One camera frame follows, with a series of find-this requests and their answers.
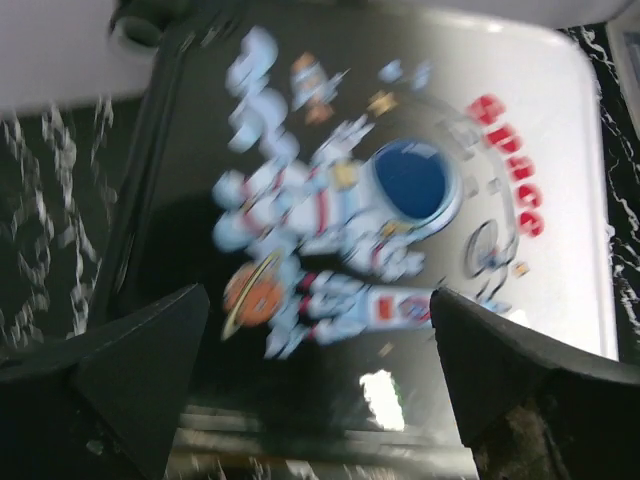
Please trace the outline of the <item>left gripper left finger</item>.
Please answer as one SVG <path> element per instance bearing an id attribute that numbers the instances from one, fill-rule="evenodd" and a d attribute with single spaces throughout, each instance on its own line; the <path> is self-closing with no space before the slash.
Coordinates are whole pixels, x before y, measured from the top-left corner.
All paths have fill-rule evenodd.
<path id="1" fill-rule="evenodd" d="M 2 360 L 2 478 L 162 478 L 208 313 L 191 285 Z"/>

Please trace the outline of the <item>white black space suitcase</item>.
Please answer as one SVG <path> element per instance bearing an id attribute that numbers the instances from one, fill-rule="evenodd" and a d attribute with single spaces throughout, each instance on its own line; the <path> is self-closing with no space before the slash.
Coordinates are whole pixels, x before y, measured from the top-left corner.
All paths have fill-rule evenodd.
<path id="1" fill-rule="evenodd" d="M 217 1 L 156 54 L 93 320 L 205 288 L 186 427 L 455 442 L 434 290 L 618 356 L 599 123 L 551 30 Z"/>

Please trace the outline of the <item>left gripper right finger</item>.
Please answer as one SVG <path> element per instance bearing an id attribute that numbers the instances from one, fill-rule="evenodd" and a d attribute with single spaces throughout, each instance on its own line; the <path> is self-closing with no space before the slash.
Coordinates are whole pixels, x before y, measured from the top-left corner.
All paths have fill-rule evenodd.
<path id="1" fill-rule="evenodd" d="M 636 479 L 639 369 L 448 290 L 431 298 L 463 444 L 482 479 Z"/>

